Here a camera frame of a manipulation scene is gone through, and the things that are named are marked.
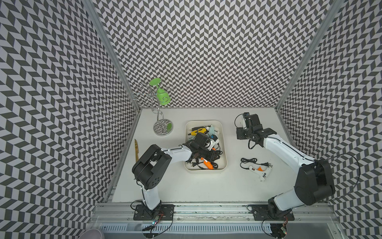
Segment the mint glue gun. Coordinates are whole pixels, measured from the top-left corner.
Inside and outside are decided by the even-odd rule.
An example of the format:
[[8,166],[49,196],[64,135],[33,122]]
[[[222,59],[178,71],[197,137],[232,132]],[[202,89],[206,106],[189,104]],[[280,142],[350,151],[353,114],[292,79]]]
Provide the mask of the mint glue gun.
[[212,136],[212,135],[215,135],[215,128],[214,128],[214,126],[213,125],[210,125],[209,126],[209,128],[208,128],[208,134],[210,135],[210,136]]

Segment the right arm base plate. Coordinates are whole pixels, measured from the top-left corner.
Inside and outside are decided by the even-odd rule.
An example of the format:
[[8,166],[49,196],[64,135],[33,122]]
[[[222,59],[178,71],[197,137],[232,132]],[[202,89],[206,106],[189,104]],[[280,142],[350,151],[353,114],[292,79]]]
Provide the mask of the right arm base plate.
[[255,204],[249,206],[250,212],[253,214],[255,221],[281,221],[288,220],[294,221],[295,217],[291,209],[286,211],[280,211],[274,208],[272,205]]

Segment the cream plastic storage box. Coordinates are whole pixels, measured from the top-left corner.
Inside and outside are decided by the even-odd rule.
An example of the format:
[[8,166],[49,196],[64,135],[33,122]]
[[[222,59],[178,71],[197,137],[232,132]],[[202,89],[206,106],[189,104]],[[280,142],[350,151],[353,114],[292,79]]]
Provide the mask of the cream plastic storage box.
[[224,145],[224,134],[223,134],[223,127],[221,122],[217,120],[193,120],[189,121],[186,124],[186,133],[185,133],[185,143],[190,140],[194,139],[196,135],[190,135],[192,130],[205,127],[207,130],[210,125],[213,125],[215,128],[215,135],[210,136],[208,131],[205,133],[209,140],[205,147],[208,148],[208,150],[214,150],[218,153],[219,159],[215,160],[212,163],[214,166],[214,170],[209,170],[202,162],[201,158],[193,159],[191,163],[184,162],[184,166],[186,170],[190,173],[218,173],[222,172],[228,165],[228,160],[225,152],[225,145]]

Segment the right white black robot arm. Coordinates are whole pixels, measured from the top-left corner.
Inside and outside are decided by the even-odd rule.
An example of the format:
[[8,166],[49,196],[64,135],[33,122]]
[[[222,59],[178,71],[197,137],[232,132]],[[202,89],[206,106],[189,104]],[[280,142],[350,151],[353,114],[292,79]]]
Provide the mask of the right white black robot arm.
[[315,160],[287,143],[273,129],[263,128],[257,114],[245,112],[238,116],[242,119],[242,127],[236,127],[238,140],[248,140],[271,151],[297,174],[293,189],[268,200],[271,219],[282,218],[294,208],[310,206],[334,195],[334,180],[327,161]]

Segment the yellow glue gun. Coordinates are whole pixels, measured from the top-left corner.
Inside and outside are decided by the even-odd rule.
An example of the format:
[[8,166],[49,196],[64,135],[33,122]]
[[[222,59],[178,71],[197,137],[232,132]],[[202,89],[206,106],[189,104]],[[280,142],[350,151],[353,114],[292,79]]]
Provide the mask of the yellow glue gun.
[[207,129],[205,127],[201,127],[201,128],[192,130],[190,135],[197,135],[198,133],[204,133],[205,134],[206,132],[207,132]]

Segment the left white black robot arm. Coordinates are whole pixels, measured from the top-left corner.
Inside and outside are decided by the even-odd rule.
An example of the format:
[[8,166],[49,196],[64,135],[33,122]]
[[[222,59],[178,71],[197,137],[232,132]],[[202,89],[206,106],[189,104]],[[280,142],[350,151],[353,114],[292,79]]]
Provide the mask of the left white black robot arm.
[[146,209],[154,211],[161,205],[157,186],[169,165],[177,162],[192,163],[195,159],[194,165],[202,163],[205,169],[217,169],[214,162],[220,159],[218,144],[218,138],[197,133],[194,138],[174,148],[151,145],[132,167],[134,179],[141,187],[142,204]]

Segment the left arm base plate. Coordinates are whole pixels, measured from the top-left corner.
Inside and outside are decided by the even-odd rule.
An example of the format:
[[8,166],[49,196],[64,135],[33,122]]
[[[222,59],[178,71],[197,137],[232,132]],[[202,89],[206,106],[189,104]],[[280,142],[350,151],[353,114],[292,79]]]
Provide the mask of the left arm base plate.
[[158,205],[155,209],[149,210],[145,205],[137,205],[134,211],[133,220],[135,221],[172,221],[174,218],[174,204]]

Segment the orange glue gun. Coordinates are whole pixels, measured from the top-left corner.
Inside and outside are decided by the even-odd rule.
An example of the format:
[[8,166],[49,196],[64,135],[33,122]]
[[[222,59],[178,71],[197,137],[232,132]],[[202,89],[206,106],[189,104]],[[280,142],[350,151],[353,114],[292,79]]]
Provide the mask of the orange glue gun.
[[214,170],[214,166],[212,165],[211,162],[209,162],[208,160],[206,160],[204,158],[201,158],[201,160],[204,163],[204,165],[207,167],[207,169]]

